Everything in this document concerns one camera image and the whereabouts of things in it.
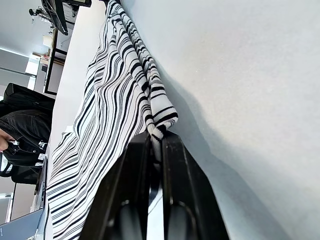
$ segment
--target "fabric fold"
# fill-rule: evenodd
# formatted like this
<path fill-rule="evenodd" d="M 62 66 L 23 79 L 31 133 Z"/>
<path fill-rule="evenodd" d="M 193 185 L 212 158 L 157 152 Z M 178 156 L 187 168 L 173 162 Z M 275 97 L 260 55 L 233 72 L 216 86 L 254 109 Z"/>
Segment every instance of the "fabric fold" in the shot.
<path fill-rule="evenodd" d="M 160 161 L 161 140 L 178 120 L 155 61 L 116 0 L 99 37 L 73 132 L 52 154 L 46 194 L 55 240 L 79 238 L 101 180 L 135 135 L 148 130 Z"/>

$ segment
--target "black leather jacket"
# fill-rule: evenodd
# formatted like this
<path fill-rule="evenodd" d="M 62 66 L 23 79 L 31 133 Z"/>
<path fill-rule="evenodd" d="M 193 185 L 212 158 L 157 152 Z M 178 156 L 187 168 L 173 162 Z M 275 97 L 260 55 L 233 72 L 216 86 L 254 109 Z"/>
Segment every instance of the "black leather jacket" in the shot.
<path fill-rule="evenodd" d="M 11 135 L 18 145 L 9 143 L 3 151 L 15 166 L 34 166 L 44 154 L 51 132 L 52 117 L 39 110 L 18 110 L 0 118 L 0 129 Z"/>

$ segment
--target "laptop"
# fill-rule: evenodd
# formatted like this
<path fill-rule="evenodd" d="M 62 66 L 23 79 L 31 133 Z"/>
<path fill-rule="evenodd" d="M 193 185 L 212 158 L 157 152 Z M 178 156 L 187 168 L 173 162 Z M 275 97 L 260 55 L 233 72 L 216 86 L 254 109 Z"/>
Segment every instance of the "laptop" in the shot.
<path fill-rule="evenodd" d="M 44 209 L 0 225 L 0 240 L 26 240 L 36 234 Z"/>

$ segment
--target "desk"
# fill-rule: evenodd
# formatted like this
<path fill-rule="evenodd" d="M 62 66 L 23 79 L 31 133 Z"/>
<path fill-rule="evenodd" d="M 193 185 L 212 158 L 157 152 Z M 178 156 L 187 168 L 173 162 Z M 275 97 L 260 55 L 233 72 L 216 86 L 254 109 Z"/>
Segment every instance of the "desk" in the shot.
<path fill-rule="evenodd" d="M 79 9 L 53 109 L 51 150 L 48 151 L 48 180 L 52 172 L 52 151 L 58 146 L 66 127 L 73 125 L 81 105 L 87 68 L 99 46 L 99 32 L 105 21 L 105 11 L 104 2 L 98 0 L 93 0 L 91 7 L 80 7 Z M 48 202 L 46 201 L 45 211 L 48 212 L 47 207 Z M 40 228 L 44 227 L 46 220 L 47 216 L 42 218 Z M 50 214 L 46 226 L 45 239 L 51 240 L 53 237 Z M 43 236 L 40 234 L 36 240 L 41 239 Z"/>

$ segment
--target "ceiling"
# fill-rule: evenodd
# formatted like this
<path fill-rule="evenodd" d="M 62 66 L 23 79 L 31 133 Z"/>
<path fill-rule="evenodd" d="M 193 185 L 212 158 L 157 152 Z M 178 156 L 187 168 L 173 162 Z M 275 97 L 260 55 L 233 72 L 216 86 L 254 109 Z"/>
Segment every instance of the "ceiling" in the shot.
<path fill-rule="evenodd" d="M 48 48 L 43 45 L 43 35 L 50 30 L 47 22 L 37 16 L 32 24 L 29 9 L 41 6 L 40 0 L 1 1 L 0 47 L 26 56 L 32 52 L 43 54 Z"/>

